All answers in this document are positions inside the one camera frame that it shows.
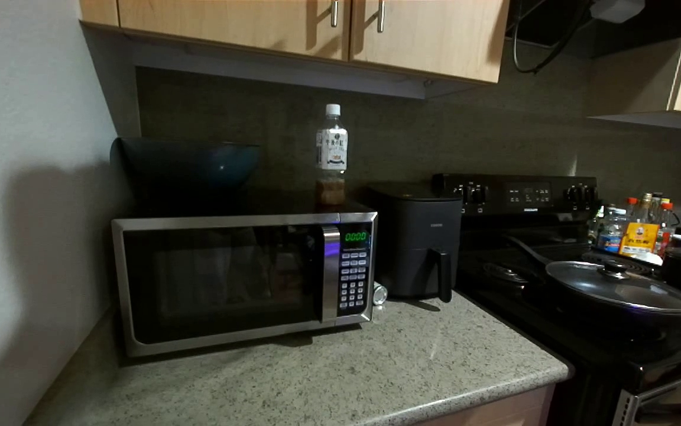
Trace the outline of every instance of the bottle label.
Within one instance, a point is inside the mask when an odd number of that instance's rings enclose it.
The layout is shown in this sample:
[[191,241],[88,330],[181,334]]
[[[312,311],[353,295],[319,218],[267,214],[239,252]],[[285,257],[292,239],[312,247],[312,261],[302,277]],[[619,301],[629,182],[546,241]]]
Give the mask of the bottle label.
[[619,253],[623,237],[619,234],[600,234],[598,248],[605,253]]
[[349,132],[346,128],[324,128],[317,132],[317,168],[346,173]]
[[652,253],[658,237],[655,222],[629,222],[623,234],[623,252],[624,257]]

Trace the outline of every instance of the backsplash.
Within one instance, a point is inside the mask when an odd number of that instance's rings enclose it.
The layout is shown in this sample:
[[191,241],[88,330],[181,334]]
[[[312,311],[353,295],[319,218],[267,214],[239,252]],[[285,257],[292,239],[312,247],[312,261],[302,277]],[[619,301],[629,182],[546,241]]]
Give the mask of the backsplash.
[[350,182],[433,173],[594,176],[611,201],[661,189],[681,206],[681,131],[585,119],[590,61],[428,102],[138,69],[143,132],[265,149],[252,188],[310,188],[314,131],[340,102]]

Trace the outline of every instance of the wall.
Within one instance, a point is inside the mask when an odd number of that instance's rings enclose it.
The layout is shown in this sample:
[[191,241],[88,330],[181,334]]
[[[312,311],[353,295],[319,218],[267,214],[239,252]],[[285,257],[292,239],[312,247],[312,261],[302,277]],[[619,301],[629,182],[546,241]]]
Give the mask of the wall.
[[596,90],[590,69],[590,60],[565,54],[527,77],[507,58],[502,85],[428,102],[156,69],[140,69],[138,79],[145,136],[260,144],[252,185],[307,188],[324,102],[340,102],[357,185],[456,172],[561,173],[596,176],[612,201],[663,189],[681,205],[681,131],[585,119]]
[[0,0],[0,425],[22,425],[106,311],[126,188],[74,0]]

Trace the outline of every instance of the microwave handle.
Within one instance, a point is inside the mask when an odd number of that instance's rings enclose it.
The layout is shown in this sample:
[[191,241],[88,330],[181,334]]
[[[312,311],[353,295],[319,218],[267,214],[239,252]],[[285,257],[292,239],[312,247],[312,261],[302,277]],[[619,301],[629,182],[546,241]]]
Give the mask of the microwave handle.
[[321,322],[338,317],[340,230],[321,227]]

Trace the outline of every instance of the granite countertop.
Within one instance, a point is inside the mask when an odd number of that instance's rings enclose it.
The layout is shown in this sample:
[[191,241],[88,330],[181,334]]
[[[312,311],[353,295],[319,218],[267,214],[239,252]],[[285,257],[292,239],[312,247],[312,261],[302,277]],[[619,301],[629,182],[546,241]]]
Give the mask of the granite countertop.
[[386,303],[357,330],[118,368],[94,331],[32,425],[409,425],[571,376],[479,306]]

